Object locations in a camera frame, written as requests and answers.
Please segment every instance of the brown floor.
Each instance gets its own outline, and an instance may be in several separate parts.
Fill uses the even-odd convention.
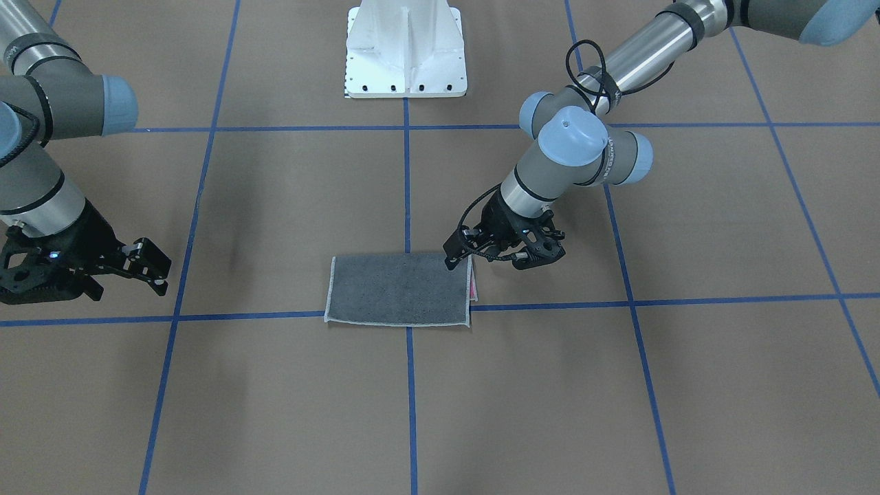
[[[409,102],[342,98],[352,0],[33,4],[141,108],[48,149],[174,267],[0,308],[3,495],[880,492],[876,22],[703,41],[607,119],[654,171],[562,198],[556,264],[475,263],[470,329],[413,331],[325,324],[332,256],[440,250],[573,36],[665,1],[452,2],[468,94]]]

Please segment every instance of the black ring band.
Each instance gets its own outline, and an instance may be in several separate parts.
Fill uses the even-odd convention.
[[[531,189],[528,188],[528,186],[523,184],[523,180],[519,178],[519,172],[515,166],[513,167],[513,176],[517,179],[517,184],[519,184],[519,187],[522,188],[523,191],[525,191],[529,196],[537,199],[538,201],[543,201],[545,203],[552,203],[552,202],[556,201],[556,199],[548,199],[543,196],[539,196],[539,195],[535,194]]]
[[[73,52],[73,55],[76,55],[79,58],[79,53],[67,43],[67,41],[63,40],[60,36],[56,34],[50,33],[28,33],[24,36],[19,36],[15,40],[12,40],[12,43],[6,47],[6,51],[3,54],[4,63],[6,67],[9,67],[10,71],[14,71],[15,69],[15,61],[18,60],[18,56],[25,53],[29,48],[33,48],[39,45],[58,45],[60,47],[65,47],[66,49]]]
[[[679,16],[691,27],[693,43],[691,43],[691,47],[687,51],[697,48],[697,44],[703,41],[703,38],[706,36],[706,26],[703,25],[703,19],[700,18],[700,14],[688,4],[671,4],[657,15],[659,16],[667,12]]]

